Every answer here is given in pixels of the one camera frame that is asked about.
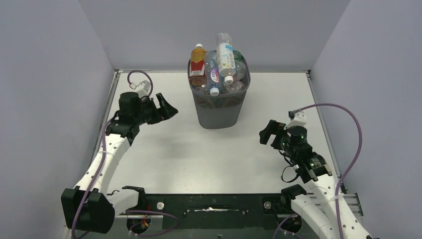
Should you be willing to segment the red yellow label bottle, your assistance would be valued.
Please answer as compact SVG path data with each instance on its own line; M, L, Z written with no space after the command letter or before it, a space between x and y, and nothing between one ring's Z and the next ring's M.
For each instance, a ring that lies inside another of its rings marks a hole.
M202 86L206 83L205 56L206 51L200 43L191 52L188 76L189 82L195 87Z

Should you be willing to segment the green tinted bottle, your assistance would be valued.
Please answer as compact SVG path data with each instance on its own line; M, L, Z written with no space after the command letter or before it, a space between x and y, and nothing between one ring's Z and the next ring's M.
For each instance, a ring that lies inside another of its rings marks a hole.
M244 63L243 55L239 51L233 50L233 55L236 61Z

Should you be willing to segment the pink blue label bottle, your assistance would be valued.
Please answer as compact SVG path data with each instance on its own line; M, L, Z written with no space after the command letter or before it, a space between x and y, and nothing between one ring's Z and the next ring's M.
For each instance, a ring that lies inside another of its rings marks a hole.
M206 52L205 72L209 94L213 97L216 97L222 91L222 82L219 75L217 55L215 51Z

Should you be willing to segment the grey ribbed waste bin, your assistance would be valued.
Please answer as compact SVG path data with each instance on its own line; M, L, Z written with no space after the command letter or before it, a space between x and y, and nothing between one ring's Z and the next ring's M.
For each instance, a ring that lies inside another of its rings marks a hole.
M195 87L189 82L197 111L198 121L203 128L220 129L232 127L236 124L251 81L245 59L244 64L246 66L246 74L240 81L246 85L246 88L238 93L225 94L223 92L225 83L223 77L221 76L222 91L216 97L209 94L207 83L202 86Z

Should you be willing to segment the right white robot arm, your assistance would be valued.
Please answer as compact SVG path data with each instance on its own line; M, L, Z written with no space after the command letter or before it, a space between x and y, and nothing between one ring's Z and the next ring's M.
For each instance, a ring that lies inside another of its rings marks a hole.
M356 218L343 194L336 194L336 177L326 160L307 141L304 126L288 127L270 120L260 131L259 142L271 146L286 157L303 185L282 189L282 210L300 216L321 239L370 239L372 236Z

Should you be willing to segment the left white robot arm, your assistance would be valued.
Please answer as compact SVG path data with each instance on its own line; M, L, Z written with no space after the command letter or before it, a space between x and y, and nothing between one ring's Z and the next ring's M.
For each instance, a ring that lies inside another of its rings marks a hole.
M68 238L76 239L77 231L106 234L114 219L129 209L145 208L146 195L142 187L124 186L108 195L111 179L125 153L132 146L143 124L157 124L171 119L179 111L161 93L153 98L140 97L136 92L122 93L118 110L106 123L101 136L101 148L88 170L73 188L66 188L61 203Z

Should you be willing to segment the blue label clear bottle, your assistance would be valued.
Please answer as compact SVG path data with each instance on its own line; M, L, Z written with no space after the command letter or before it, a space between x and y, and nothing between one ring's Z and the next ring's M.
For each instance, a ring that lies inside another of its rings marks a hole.
M241 80L246 74L246 66L242 61L235 60L235 75L233 76L234 81Z

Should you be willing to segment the clear bottle white label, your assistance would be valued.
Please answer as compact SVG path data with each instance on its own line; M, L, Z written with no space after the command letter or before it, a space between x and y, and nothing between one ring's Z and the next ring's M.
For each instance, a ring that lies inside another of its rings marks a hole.
M231 85L236 73L231 36L228 33L219 33L215 41L219 74L226 85Z

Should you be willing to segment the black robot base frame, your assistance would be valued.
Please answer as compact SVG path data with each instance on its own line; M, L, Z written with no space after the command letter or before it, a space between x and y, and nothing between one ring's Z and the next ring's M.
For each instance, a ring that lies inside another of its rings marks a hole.
M127 229L136 234L176 229L275 229L293 214L280 193L270 194L146 194L130 209Z

